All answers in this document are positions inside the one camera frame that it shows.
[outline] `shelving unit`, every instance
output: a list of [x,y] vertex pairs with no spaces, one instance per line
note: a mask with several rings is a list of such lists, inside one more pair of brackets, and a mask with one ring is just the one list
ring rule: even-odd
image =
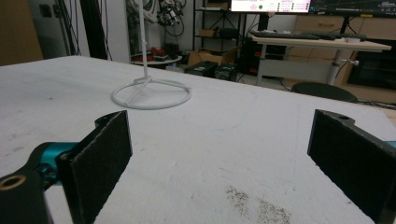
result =
[[[195,45],[196,45],[196,39],[201,38],[201,47],[203,48],[205,46],[205,40],[206,39],[217,39],[220,41],[221,47],[220,50],[223,49],[224,41],[225,40],[230,40],[226,38],[221,38],[219,36],[200,36],[199,30],[213,30],[216,27],[221,28],[234,28],[239,32],[239,36],[237,38],[231,39],[234,41],[235,45],[238,46],[240,43],[243,42],[243,38],[241,37],[241,33],[244,34],[246,30],[246,17],[247,15],[240,14],[240,13],[232,13],[229,10],[212,10],[212,9],[204,9],[205,8],[205,1],[198,1],[198,4],[200,6],[197,7],[197,1],[193,1],[193,19],[192,19],[192,49],[195,50]],[[201,26],[196,26],[197,22],[197,17],[201,15]],[[218,15],[217,19],[215,21],[208,22],[206,21],[206,17],[214,15]]]

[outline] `desk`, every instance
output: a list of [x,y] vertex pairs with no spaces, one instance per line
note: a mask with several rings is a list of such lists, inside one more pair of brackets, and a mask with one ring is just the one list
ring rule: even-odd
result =
[[[282,39],[282,38],[260,38],[253,37],[253,41],[262,44],[262,56],[260,58],[259,71],[257,73],[257,85],[262,81],[262,76],[268,77],[326,77],[327,84],[333,84],[337,75],[341,55],[344,50],[381,52],[384,49],[391,49],[391,46],[376,44],[370,41],[347,43],[345,41],[333,40],[306,40],[306,39]],[[321,48],[336,49],[335,57],[331,65],[327,64],[306,64],[287,61],[265,60],[267,45],[281,45],[301,48]]]
[[[315,109],[395,140],[382,111],[148,71],[191,86],[192,98],[164,110],[128,109],[134,155],[96,223],[372,223],[306,151]],[[0,176],[43,142],[80,141],[95,119],[124,109],[110,94],[142,76],[141,66],[78,56],[0,67]],[[46,196],[55,223],[70,223],[63,189]]]

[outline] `black stool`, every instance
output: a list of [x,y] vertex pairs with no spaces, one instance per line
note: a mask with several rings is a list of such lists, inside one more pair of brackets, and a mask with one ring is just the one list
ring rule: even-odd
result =
[[291,87],[291,91],[350,103],[358,102],[358,98],[349,91],[317,82],[297,83]]

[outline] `desk leg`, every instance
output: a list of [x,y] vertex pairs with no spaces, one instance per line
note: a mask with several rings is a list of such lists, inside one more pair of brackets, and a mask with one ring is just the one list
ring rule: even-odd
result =
[[327,74],[327,77],[326,77],[326,83],[329,85],[334,84],[335,77],[337,76],[338,70],[340,68],[342,54],[343,54],[343,51],[341,49],[338,49],[337,52],[335,53],[334,61],[332,62],[332,65],[330,66],[330,69],[329,69],[329,73]]
[[266,51],[267,51],[267,45],[262,44],[262,56],[260,57],[259,71],[257,71],[256,86],[260,86],[260,83],[262,83],[262,71],[264,70],[264,60],[265,60]]

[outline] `chair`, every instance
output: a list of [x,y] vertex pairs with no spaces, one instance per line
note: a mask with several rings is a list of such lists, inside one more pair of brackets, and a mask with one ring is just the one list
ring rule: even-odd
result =
[[358,102],[358,98],[349,91],[324,83],[301,82],[294,84],[291,91],[350,103]]

